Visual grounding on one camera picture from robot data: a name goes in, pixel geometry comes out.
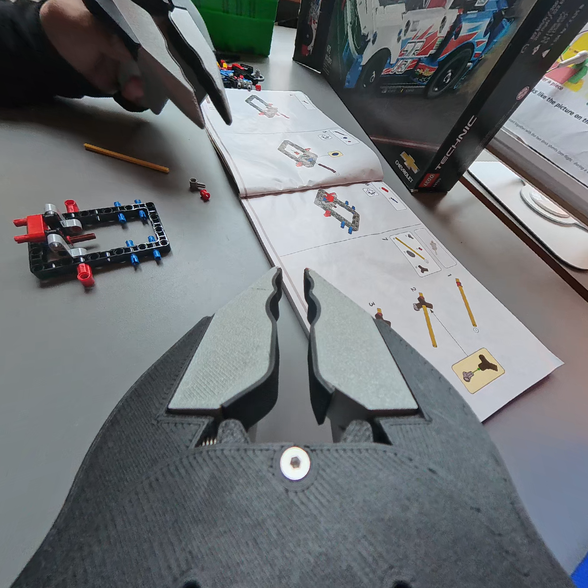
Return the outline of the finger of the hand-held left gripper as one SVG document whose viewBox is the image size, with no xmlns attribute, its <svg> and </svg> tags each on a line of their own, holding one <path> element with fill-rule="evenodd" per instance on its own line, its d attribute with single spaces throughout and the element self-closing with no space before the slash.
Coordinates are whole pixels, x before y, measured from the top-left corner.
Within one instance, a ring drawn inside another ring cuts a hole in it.
<svg viewBox="0 0 588 588">
<path fill-rule="evenodd" d="M 121 39 L 135 58 L 143 77 L 147 109 L 158 115 L 171 101 L 203 128 L 203 114 L 192 87 L 151 14 L 134 1 L 90 1 L 89 11 Z"/>
<path fill-rule="evenodd" d="M 208 30 L 191 1 L 170 1 L 169 46 L 184 77 L 200 105 L 209 98 L 227 125 L 232 123 L 231 108 L 217 66 Z"/>
</svg>

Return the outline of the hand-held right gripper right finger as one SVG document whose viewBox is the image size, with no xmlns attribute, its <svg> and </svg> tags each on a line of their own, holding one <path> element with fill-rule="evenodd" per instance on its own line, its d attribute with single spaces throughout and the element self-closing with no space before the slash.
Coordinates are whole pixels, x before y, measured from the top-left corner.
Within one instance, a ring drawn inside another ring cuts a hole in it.
<svg viewBox="0 0 588 588">
<path fill-rule="evenodd" d="M 304 272 L 309 388 L 316 421 L 408 416 L 419 411 L 376 320 L 312 269 Z"/>
</svg>

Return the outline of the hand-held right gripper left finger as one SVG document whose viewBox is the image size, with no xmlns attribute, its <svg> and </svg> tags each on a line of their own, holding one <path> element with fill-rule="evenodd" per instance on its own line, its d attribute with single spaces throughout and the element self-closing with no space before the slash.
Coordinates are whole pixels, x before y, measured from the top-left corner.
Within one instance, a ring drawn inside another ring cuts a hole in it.
<svg viewBox="0 0 588 588">
<path fill-rule="evenodd" d="M 168 411 L 238 420 L 246 430 L 274 407 L 282 269 L 273 268 L 220 308 L 183 370 Z"/>
</svg>

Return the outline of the pile of plastic building pieces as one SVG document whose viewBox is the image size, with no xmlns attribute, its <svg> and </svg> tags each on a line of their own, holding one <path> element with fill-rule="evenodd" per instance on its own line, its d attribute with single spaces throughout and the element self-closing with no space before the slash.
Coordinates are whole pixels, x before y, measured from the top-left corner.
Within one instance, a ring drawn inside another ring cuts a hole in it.
<svg viewBox="0 0 588 588">
<path fill-rule="evenodd" d="M 223 58 L 217 62 L 225 89 L 261 91 L 265 78 L 259 68 L 246 63 L 228 62 Z"/>
</svg>

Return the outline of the person's left forearm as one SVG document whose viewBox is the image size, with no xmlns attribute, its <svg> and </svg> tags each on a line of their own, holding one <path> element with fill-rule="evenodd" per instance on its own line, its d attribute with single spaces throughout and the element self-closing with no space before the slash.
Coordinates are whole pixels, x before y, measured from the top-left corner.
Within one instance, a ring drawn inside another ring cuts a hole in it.
<svg viewBox="0 0 588 588">
<path fill-rule="evenodd" d="M 104 97 L 118 86 L 118 64 L 101 59 L 112 80 L 78 72 L 54 47 L 40 11 L 46 1 L 1 1 L 1 107 L 23 107 L 56 96 Z"/>
</svg>

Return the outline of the person's left hand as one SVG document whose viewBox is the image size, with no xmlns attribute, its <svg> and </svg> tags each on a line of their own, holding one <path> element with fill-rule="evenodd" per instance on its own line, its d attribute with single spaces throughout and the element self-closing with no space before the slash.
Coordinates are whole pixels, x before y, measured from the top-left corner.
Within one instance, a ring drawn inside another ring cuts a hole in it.
<svg viewBox="0 0 588 588">
<path fill-rule="evenodd" d="M 40 22 L 57 52 L 94 88 L 108 96 L 120 94 L 133 111 L 143 109 L 141 76 L 121 83 L 121 71 L 135 63 L 132 54 L 82 1 L 46 1 Z"/>
</svg>

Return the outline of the green plastic bin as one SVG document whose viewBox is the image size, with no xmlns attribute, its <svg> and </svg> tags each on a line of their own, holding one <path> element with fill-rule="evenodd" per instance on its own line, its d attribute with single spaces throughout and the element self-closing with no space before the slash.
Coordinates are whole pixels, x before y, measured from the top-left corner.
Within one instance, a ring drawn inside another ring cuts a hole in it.
<svg viewBox="0 0 588 588">
<path fill-rule="evenodd" d="M 219 52 L 268 56 L 278 1 L 192 1 Z"/>
</svg>

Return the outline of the long yellow axle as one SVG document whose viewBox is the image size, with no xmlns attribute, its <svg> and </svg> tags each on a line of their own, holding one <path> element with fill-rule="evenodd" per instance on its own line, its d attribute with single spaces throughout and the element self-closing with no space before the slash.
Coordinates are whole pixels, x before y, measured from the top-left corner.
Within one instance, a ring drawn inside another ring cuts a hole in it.
<svg viewBox="0 0 588 588">
<path fill-rule="evenodd" d="M 90 143 L 84 143 L 83 147 L 84 147 L 85 151 L 89 151 L 89 152 L 92 152 L 92 153 L 95 153 L 98 155 L 102 155 L 102 156 L 106 156 L 109 158 L 113 158 L 116 160 L 121 160 L 121 161 L 130 163 L 130 164 L 141 166 L 143 168 L 151 169 L 156 172 L 168 174 L 170 171 L 169 168 L 166 166 L 154 164 L 154 163 L 151 163 L 147 160 L 135 158 L 135 157 L 132 157 L 132 156 L 129 156 L 126 154 L 111 151 L 109 149 L 100 148 L 99 146 L 95 146 Z"/>
</svg>

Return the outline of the white instruction booklet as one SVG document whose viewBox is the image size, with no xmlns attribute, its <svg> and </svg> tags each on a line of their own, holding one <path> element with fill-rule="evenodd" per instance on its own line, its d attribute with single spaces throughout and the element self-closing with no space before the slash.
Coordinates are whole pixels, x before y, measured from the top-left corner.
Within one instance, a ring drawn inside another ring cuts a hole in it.
<svg viewBox="0 0 588 588">
<path fill-rule="evenodd" d="M 206 131 L 299 322 L 313 269 L 390 323 L 484 421 L 562 361 L 506 309 L 383 181 L 379 158 L 299 91 L 207 98 Z"/>
</svg>

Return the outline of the black race car box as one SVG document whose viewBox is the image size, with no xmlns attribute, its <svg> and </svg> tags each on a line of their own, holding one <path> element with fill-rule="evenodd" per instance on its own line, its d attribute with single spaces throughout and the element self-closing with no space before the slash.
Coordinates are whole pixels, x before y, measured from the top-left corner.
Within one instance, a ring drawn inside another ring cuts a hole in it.
<svg viewBox="0 0 588 588">
<path fill-rule="evenodd" d="M 322 73 L 411 192 L 447 192 L 587 24 L 587 1 L 336 1 Z"/>
</svg>

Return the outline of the computer monitor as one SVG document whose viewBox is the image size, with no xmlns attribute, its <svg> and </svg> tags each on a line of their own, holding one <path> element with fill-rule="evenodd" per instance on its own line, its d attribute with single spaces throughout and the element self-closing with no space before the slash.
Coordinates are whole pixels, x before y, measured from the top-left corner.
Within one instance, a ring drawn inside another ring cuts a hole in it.
<svg viewBox="0 0 588 588">
<path fill-rule="evenodd" d="M 587 217 L 587 25 L 490 142 L 489 152 Z"/>
</svg>

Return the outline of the black frame assembly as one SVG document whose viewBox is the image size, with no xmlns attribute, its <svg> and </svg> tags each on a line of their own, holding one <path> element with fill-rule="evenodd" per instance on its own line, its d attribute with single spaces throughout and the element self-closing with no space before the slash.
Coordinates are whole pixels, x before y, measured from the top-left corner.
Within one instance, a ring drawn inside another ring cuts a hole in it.
<svg viewBox="0 0 588 588">
<path fill-rule="evenodd" d="M 64 203 L 62 213 L 52 203 L 45 204 L 41 214 L 28 215 L 13 220 L 25 233 L 14 236 L 16 243 L 28 248 L 30 272 L 39 281 L 51 281 L 60 277 L 74 277 L 86 290 L 95 285 L 94 269 L 130 265 L 136 269 L 144 259 L 160 263 L 163 255 L 170 253 L 171 244 L 152 202 L 136 199 L 133 204 L 122 205 L 115 201 L 106 208 L 79 209 L 70 199 Z M 90 229 L 117 225 L 126 229 L 131 222 L 140 222 L 149 228 L 144 242 L 126 239 L 104 251 L 88 251 L 82 244 L 96 239 Z"/>
</svg>

